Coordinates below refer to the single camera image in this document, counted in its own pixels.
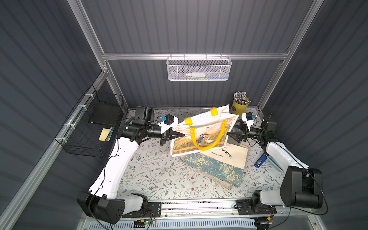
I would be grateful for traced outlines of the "cream tote bag front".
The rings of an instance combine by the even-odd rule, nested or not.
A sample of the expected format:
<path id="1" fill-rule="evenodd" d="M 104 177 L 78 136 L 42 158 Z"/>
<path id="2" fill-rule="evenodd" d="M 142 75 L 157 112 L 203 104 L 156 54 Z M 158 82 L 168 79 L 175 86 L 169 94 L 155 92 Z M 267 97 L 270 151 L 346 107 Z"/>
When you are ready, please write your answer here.
<path id="1" fill-rule="evenodd" d="M 228 190 L 231 190 L 233 187 L 239 188 L 242 183 L 246 161 L 241 162 L 240 166 L 237 167 L 218 161 L 202 153 L 188 154 L 179 158 L 185 164 L 198 170 L 209 179 L 215 180 Z"/>

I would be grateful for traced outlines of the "cream tote yellow handles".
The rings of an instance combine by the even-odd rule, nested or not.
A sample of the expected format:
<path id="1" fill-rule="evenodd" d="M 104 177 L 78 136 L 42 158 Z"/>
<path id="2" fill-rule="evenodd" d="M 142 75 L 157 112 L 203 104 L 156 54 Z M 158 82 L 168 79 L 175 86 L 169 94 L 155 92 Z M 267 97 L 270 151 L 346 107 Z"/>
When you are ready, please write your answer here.
<path id="1" fill-rule="evenodd" d="M 178 157 L 226 147 L 227 134 L 239 118 L 229 110 L 229 105 L 214 107 L 205 113 L 188 117 L 175 126 L 173 130 L 184 136 L 171 141 L 171 156 Z"/>

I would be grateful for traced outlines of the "cream tote blue print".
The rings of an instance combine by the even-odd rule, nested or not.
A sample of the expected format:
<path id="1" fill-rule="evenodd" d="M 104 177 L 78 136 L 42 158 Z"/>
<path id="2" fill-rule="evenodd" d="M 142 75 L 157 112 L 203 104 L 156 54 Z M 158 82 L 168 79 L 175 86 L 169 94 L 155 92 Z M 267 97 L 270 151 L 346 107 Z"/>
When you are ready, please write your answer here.
<path id="1" fill-rule="evenodd" d="M 242 183 L 247 154 L 247 147 L 227 144 L 225 148 L 186 155 L 184 162 L 200 172 L 239 187 Z"/>

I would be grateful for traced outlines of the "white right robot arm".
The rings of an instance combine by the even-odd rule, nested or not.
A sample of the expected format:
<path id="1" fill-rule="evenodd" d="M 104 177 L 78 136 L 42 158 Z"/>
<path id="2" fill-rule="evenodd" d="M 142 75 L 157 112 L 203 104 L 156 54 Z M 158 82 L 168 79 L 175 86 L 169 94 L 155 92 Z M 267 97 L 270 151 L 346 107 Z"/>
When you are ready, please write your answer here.
<path id="1" fill-rule="evenodd" d="M 240 143 L 255 139 L 264 150 L 255 162 L 260 167 L 269 159 L 284 172 L 284 179 L 278 190 L 256 190 L 250 199 L 237 200 L 234 206 L 240 215 L 276 214 L 276 207 L 289 207 L 307 212 L 320 209 L 327 202 L 323 193 L 323 174 L 311 168 L 293 155 L 283 143 L 275 137 L 274 125 L 266 121 L 260 128 L 249 127 L 244 122 L 237 126 L 239 131 L 229 132 L 228 136 Z"/>

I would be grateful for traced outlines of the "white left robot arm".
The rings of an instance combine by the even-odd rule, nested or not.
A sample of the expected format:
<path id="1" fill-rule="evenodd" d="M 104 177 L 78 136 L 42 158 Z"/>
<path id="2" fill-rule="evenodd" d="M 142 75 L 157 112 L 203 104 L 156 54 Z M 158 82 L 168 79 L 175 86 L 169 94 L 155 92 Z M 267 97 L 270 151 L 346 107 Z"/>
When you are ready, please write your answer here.
<path id="1" fill-rule="evenodd" d="M 103 222 L 114 225 L 124 215 L 153 215 L 145 195 L 133 193 L 127 198 L 118 199 L 118 187 L 130 158 L 140 144 L 156 138 L 160 145 L 164 145 L 170 140 L 183 137 L 183 133 L 174 131 L 177 125 L 177 117 L 168 114 L 155 118 L 153 108 L 142 106 L 136 108 L 134 117 L 122 120 L 106 165 L 89 190 L 78 195 L 77 202 L 83 212 L 99 225 Z"/>

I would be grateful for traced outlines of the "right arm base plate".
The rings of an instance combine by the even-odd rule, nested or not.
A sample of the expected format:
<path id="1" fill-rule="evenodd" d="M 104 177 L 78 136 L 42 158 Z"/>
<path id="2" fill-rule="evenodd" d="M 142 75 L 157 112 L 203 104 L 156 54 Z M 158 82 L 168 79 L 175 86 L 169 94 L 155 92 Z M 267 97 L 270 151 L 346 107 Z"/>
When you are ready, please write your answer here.
<path id="1" fill-rule="evenodd" d="M 262 204 L 259 200 L 239 199 L 233 206 L 239 215 L 275 215 L 277 210 L 270 205 Z"/>

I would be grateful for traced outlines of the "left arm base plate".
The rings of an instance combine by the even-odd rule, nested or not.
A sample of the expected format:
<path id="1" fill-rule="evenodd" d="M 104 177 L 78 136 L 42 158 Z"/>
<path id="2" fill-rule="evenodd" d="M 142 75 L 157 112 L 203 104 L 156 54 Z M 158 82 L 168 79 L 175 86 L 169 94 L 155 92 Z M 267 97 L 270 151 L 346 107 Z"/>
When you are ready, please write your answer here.
<path id="1" fill-rule="evenodd" d="M 146 208 L 142 208 L 139 211 L 130 212 L 128 214 L 122 215 L 123 219 L 127 218 L 142 218 L 148 219 L 150 217 L 158 218 L 161 216 L 162 202 L 148 202 Z"/>

